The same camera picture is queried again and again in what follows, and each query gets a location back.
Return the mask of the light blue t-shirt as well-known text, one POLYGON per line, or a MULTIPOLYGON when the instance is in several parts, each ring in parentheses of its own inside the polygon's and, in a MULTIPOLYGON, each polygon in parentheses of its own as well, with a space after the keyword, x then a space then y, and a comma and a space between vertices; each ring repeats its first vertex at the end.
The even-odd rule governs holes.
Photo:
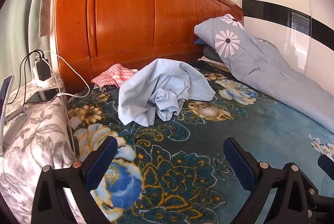
POLYGON ((206 78, 185 62, 155 59, 125 81, 118 95, 118 117, 148 127, 155 117, 171 120, 188 99, 209 102, 215 91, 206 78))

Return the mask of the grey floral pillow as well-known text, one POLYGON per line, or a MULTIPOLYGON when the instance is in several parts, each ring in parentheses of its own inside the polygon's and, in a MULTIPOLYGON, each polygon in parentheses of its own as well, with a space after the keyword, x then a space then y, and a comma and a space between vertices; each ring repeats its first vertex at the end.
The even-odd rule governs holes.
POLYGON ((19 223, 30 223, 42 168, 70 167, 76 160, 61 99, 31 106, 30 116, 1 157, 1 194, 19 223))

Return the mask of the black smartphone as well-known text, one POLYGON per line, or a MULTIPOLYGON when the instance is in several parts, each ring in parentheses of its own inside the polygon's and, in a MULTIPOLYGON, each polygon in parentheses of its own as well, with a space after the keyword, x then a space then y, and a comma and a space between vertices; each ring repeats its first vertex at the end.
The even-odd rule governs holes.
POLYGON ((30 96, 29 99, 25 101, 25 104, 35 105, 41 103, 48 103, 52 101, 57 96, 58 93, 59 93, 58 88, 37 91, 32 96, 30 96))

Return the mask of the teal floral bed blanket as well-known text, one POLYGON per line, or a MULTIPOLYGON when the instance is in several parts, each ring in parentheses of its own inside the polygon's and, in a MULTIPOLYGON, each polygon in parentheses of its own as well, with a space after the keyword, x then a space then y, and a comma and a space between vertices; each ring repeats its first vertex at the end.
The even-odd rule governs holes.
POLYGON ((212 101, 189 100, 181 112, 149 127, 122 124, 118 89, 94 89, 68 108, 78 119, 78 159, 113 136, 118 153, 91 192, 111 223, 229 223, 248 192, 223 152, 235 138, 258 161, 274 168, 294 162, 323 196, 333 181, 318 166, 333 157, 333 134, 317 122, 235 80, 206 62, 193 66, 215 90, 212 101))

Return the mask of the white power strip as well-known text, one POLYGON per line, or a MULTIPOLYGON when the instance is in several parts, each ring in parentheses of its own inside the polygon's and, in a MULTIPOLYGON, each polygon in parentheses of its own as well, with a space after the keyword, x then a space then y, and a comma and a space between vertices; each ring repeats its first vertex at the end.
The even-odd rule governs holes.
POLYGON ((49 89, 56 85, 56 76, 52 73, 52 67, 47 59, 44 59, 39 55, 34 58, 32 73, 32 83, 34 86, 42 89, 49 89))

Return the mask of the pink striped cloth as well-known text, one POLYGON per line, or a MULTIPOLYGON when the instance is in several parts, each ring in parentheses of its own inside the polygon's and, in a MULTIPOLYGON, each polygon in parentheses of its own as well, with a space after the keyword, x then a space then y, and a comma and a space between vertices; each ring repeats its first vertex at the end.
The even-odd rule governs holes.
POLYGON ((132 78, 137 71, 137 69, 131 70, 117 63, 92 79, 91 82, 100 88, 110 85, 120 87, 125 81, 132 78))

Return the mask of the black power adapter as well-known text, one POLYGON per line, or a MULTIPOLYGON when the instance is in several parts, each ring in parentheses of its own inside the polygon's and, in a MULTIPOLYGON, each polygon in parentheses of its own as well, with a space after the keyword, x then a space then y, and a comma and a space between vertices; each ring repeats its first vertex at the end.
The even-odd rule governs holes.
POLYGON ((39 60, 36 62, 36 70, 38 74, 38 79, 41 81, 45 81, 49 78, 51 78, 51 72, 48 60, 39 60))

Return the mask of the grey daisy print duvet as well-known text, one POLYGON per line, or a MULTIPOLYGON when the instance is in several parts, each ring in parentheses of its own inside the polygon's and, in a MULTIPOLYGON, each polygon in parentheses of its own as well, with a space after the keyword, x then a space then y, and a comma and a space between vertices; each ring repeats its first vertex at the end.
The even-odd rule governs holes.
POLYGON ((196 25, 194 33, 237 80, 333 131, 333 95, 292 69, 274 45, 253 37, 231 14, 196 25))

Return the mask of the white wardrobe with black stripe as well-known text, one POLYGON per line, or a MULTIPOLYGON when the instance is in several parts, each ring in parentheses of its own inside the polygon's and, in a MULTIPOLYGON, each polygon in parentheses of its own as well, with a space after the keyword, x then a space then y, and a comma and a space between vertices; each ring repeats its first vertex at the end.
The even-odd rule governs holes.
POLYGON ((245 27, 333 93, 333 0, 242 0, 245 27))

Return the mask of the orange wooden headboard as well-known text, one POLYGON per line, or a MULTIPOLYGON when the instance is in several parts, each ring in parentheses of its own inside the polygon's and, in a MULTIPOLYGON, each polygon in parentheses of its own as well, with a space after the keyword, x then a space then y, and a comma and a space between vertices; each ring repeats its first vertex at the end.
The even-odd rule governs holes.
POLYGON ((225 14, 243 20, 231 0, 56 0, 55 37, 65 88, 119 63, 141 69, 157 58, 193 62, 203 54, 194 26, 225 14))

